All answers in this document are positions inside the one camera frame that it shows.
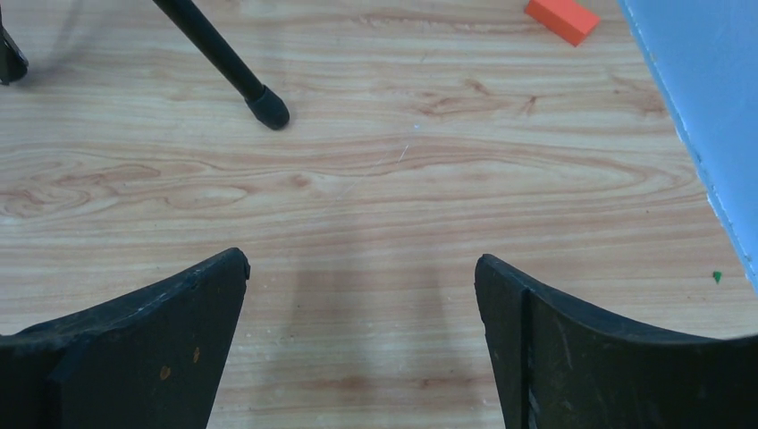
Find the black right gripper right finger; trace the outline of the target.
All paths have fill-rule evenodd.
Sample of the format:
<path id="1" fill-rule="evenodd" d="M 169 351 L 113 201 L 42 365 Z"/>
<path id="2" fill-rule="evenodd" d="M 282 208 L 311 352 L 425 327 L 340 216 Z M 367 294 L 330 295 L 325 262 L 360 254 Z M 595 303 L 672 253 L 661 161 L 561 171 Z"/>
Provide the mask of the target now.
<path id="1" fill-rule="evenodd" d="M 754 428 L 757 339 L 641 323 L 492 255 L 476 301 L 508 428 Z"/>

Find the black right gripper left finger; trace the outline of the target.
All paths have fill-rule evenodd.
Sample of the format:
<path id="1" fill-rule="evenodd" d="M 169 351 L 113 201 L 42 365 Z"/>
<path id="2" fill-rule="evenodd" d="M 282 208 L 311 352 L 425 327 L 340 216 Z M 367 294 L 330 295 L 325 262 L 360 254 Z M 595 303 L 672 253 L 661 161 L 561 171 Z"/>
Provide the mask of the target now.
<path id="1" fill-rule="evenodd" d="M 228 248 L 1 339 L 4 428 L 204 428 L 250 274 Z"/>

